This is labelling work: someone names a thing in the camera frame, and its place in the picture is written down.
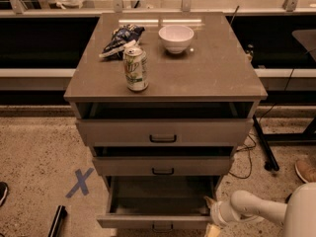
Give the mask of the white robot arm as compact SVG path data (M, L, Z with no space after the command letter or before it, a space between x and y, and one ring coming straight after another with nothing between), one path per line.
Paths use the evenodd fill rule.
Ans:
M297 188L288 203L259 198L247 191L236 191L229 200L204 198L210 209L210 222L204 237L218 237L231 222L268 220L282 227L282 237L316 237L316 184Z

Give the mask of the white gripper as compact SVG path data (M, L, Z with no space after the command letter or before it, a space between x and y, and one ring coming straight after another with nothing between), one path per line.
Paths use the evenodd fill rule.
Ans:
M215 201L211 197L204 197L206 204L210 207L210 217L213 223L225 227L235 221L235 213L229 200ZM214 224L207 224L204 237L218 237L221 229Z

